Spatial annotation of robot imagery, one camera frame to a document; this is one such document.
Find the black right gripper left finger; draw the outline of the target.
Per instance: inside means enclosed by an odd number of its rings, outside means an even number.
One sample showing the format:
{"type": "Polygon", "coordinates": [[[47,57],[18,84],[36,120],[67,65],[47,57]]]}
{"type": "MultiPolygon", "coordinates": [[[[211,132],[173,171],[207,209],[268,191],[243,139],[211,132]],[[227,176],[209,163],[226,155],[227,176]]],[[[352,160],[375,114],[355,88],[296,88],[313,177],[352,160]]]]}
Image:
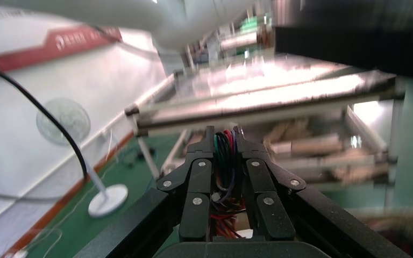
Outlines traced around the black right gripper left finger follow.
{"type": "Polygon", "coordinates": [[[163,244],[176,225],[179,241],[209,241],[210,191],[215,155],[213,126],[189,145],[186,160],[161,178],[76,257],[182,257],[163,244]]]}

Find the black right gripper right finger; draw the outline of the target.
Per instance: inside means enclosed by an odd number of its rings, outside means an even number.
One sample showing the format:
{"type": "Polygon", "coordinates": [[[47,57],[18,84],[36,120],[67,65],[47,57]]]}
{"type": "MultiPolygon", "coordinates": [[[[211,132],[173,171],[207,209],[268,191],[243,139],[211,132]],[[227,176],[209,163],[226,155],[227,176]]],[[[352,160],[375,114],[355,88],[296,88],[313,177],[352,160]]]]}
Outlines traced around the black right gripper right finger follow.
{"type": "Polygon", "coordinates": [[[263,237],[252,257],[406,257],[336,202],[276,165],[263,144],[234,128],[243,195],[252,228],[263,237]]]}

